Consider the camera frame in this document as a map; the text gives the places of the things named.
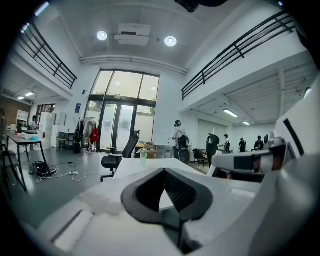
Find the glass door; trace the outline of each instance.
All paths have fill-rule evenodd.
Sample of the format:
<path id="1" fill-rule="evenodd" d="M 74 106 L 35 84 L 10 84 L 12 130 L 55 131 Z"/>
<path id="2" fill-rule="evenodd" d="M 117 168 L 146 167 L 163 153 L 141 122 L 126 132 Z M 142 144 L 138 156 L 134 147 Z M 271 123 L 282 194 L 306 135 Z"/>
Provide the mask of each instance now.
<path id="1" fill-rule="evenodd" d="M 111 152 L 108 148 L 117 148 L 122 152 L 130 138 L 133 124 L 134 105 L 127 103 L 104 103 L 99 122 L 99 150 Z"/>

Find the helmet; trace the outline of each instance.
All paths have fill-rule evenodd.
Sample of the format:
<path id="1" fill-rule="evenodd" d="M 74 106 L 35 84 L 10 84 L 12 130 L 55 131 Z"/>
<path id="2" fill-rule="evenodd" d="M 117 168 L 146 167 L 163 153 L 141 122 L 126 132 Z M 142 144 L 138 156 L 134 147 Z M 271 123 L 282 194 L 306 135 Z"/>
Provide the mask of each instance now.
<path id="1" fill-rule="evenodd" d="M 180 120 L 177 120 L 174 122 L 174 127 L 180 127 L 180 126 L 181 126 Z"/>

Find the white desk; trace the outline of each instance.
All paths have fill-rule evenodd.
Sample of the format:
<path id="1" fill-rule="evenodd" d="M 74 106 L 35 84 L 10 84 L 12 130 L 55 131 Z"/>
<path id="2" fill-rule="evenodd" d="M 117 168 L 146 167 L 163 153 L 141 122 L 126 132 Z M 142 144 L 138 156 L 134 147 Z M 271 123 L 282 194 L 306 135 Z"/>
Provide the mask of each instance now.
<path id="1" fill-rule="evenodd" d="M 190 166 L 184 164 L 183 162 L 180 162 L 175 158 L 147 159 L 146 166 L 141 165 L 140 159 L 123 158 L 118 169 L 115 172 L 113 179 L 120 179 L 131 174 L 147 172 L 148 170 L 159 168 L 180 169 L 186 172 L 203 175 L 201 172 L 191 168 Z M 164 191 L 160 199 L 159 209 L 165 210 L 173 206 L 174 205 L 172 204 L 167 192 Z"/>

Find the window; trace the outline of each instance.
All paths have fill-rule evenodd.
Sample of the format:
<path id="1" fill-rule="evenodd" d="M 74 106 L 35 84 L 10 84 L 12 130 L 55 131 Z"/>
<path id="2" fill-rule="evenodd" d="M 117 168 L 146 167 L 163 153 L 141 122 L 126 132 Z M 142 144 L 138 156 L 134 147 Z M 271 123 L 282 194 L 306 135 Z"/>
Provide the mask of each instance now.
<path id="1" fill-rule="evenodd" d="M 116 71 L 108 95 L 138 98 L 142 74 Z"/>
<path id="2" fill-rule="evenodd" d="M 55 111 L 56 104 L 48 104 L 48 105 L 38 105 L 36 110 L 36 120 L 38 124 L 40 123 L 41 113 L 52 113 Z"/>
<path id="3" fill-rule="evenodd" d="M 138 106 L 136 110 L 134 130 L 140 131 L 140 142 L 151 142 L 154 130 L 155 108 Z"/>
<path id="4" fill-rule="evenodd" d="M 158 83 L 159 77 L 145 74 L 141 84 L 139 99 L 155 102 L 157 100 Z"/>
<path id="5" fill-rule="evenodd" d="M 95 83 L 94 90 L 91 94 L 104 95 L 106 93 L 112 74 L 113 71 L 101 71 Z"/>
<path id="6" fill-rule="evenodd" d="M 96 118 L 96 123 L 98 126 L 101 109 L 102 101 L 90 100 L 88 107 L 86 108 L 85 116 L 88 118 Z"/>

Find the ceiling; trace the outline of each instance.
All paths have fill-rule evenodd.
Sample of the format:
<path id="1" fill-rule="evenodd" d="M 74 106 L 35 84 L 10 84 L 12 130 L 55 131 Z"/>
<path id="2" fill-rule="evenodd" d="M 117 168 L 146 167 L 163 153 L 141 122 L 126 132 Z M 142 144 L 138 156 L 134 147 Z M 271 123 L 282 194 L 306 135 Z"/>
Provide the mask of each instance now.
<path id="1" fill-rule="evenodd" d="M 56 92 L 45 87 L 21 69 L 17 68 L 10 61 L 6 63 L 0 83 L 2 89 L 1 94 L 3 96 L 15 99 L 22 96 L 25 99 L 21 102 L 29 104 L 31 101 L 59 96 Z M 25 94 L 29 92 L 34 93 L 34 95 L 26 97 Z"/>
<path id="2" fill-rule="evenodd" d="M 261 74 L 250 83 L 239 88 L 225 88 L 220 96 L 202 103 L 192 110 L 213 116 L 235 125 L 272 124 L 290 110 L 311 86 L 317 75 L 317 68 L 310 57 L 287 64 Z M 283 110 L 281 113 L 281 81 L 284 82 Z M 228 109 L 238 115 L 237 118 L 225 113 Z"/>
<path id="3" fill-rule="evenodd" d="M 69 37 L 81 57 L 129 55 L 184 67 L 199 46 L 245 0 L 187 12 L 174 0 L 68 0 L 55 3 Z M 121 45 L 113 36 L 119 24 L 149 25 L 147 46 Z M 108 39 L 100 41 L 98 31 Z M 177 45 L 164 44 L 174 36 Z"/>

